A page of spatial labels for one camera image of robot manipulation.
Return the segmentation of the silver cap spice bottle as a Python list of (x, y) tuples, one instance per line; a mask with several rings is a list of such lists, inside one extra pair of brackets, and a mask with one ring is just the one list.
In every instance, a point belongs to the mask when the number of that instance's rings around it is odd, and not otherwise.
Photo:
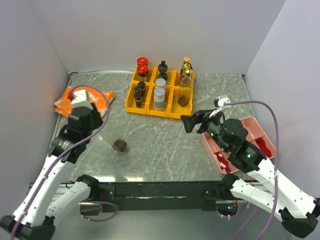
[(162, 111), (165, 107), (165, 90), (161, 87), (156, 87), (153, 92), (154, 109)]

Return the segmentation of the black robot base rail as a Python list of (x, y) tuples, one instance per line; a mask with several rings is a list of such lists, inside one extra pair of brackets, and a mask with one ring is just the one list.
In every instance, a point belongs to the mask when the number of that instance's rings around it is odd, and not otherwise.
[(246, 202), (233, 197), (219, 181), (101, 182), (89, 201), (103, 213), (114, 211), (196, 210), (236, 215)]

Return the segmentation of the white peppercorn jar silver lid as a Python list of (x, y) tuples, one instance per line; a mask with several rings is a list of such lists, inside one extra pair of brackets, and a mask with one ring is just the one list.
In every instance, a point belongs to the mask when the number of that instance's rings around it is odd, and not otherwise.
[(157, 88), (161, 88), (161, 89), (163, 89), (165, 91), (166, 90), (166, 80), (163, 79), (163, 78), (157, 78), (155, 80), (155, 86)]

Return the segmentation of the red lid sauce jar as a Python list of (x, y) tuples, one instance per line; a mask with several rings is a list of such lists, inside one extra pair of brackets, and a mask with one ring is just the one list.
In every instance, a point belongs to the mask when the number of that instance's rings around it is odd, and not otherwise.
[(148, 58), (142, 56), (136, 60), (137, 66), (148, 66), (149, 60)]
[(141, 65), (136, 68), (140, 81), (149, 82), (149, 68)]

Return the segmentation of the red lid sauce jar front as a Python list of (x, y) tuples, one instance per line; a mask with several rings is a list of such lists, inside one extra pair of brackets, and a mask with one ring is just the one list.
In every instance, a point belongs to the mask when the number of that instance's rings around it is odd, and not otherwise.
[(141, 65), (136, 68), (140, 81), (149, 82), (149, 68)]

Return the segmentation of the chili sauce bottle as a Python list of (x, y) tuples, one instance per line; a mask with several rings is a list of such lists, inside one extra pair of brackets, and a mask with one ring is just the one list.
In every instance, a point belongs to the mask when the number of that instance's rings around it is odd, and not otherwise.
[(190, 64), (190, 58), (185, 57), (183, 60), (183, 67), (192, 69), (192, 65)]
[(179, 73), (179, 81), (178, 81), (179, 85), (181, 84), (181, 80), (185, 77), (186, 67), (187, 67), (186, 63), (181, 67), (181, 70), (180, 70), (180, 73)]

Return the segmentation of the white powder bottle black cap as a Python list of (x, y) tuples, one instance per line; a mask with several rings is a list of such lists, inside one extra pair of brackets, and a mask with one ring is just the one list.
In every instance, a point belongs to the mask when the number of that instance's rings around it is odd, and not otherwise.
[(159, 73), (166, 73), (168, 71), (168, 66), (165, 60), (162, 60), (161, 63), (158, 65), (158, 72)]

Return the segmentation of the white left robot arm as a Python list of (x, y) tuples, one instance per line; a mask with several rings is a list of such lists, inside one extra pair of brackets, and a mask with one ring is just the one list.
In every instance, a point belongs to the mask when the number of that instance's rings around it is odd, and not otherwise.
[(83, 201), (98, 200), (101, 196), (99, 181), (83, 174), (71, 189), (53, 200), (62, 178), (76, 165), (104, 123), (94, 103), (72, 104), (67, 124), (52, 141), (42, 171), (20, 206), (11, 215), (4, 215), (0, 227), (12, 240), (50, 240), (57, 225)]

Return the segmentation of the red lid sauce jar back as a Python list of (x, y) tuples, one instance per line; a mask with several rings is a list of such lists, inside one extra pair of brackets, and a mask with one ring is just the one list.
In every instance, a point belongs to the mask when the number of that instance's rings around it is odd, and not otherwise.
[(148, 58), (142, 56), (136, 60), (137, 66), (148, 66), (149, 60)]

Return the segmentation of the small black cap shaker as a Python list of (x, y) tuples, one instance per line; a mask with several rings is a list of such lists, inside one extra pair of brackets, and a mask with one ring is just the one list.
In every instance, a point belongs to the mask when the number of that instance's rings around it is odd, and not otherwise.
[(141, 108), (142, 107), (142, 99), (143, 99), (143, 97), (142, 97), (142, 94), (140, 93), (140, 92), (136, 92), (135, 94), (134, 94), (134, 99), (135, 99), (135, 105), (136, 105), (136, 107), (137, 108)]
[(144, 96), (145, 95), (145, 88), (146, 88), (145, 82), (139, 81), (138, 86), (141, 88), (141, 95)]
[(134, 88), (134, 97), (135, 98), (141, 98), (142, 97), (142, 89), (140, 86), (136, 86)]

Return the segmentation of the glass oil bottle gold spout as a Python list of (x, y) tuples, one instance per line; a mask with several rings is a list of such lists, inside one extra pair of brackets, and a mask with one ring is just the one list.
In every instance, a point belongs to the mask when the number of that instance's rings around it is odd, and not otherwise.
[[(193, 73), (192, 69), (190, 68), (185, 69), (185, 76), (191, 73)], [(189, 104), (192, 92), (193, 92), (193, 89), (190, 89), (187, 87), (179, 88), (177, 102), (181, 107), (186, 107)]]

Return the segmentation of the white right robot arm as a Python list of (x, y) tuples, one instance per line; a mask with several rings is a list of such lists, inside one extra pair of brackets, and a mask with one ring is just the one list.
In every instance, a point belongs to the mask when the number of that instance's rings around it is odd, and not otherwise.
[(305, 238), (311, 234), (320, 215), (320, 201), (302, 191), (280, 171), (256, 145), (246, 140), (248, 130), (239, 119), (225, 119), (223, 112), (211, 116), (210, 110), (182, 115), (186, 133), (200, 124), (197, 133), (207, 133), (217, 146), (228, 153), (228, 160), (237, 169), (262, 184), (258, 189), (238, 176), (228, 173), (219, 182), (224, 199), (246, 200), (276, 217), (292, 235)]

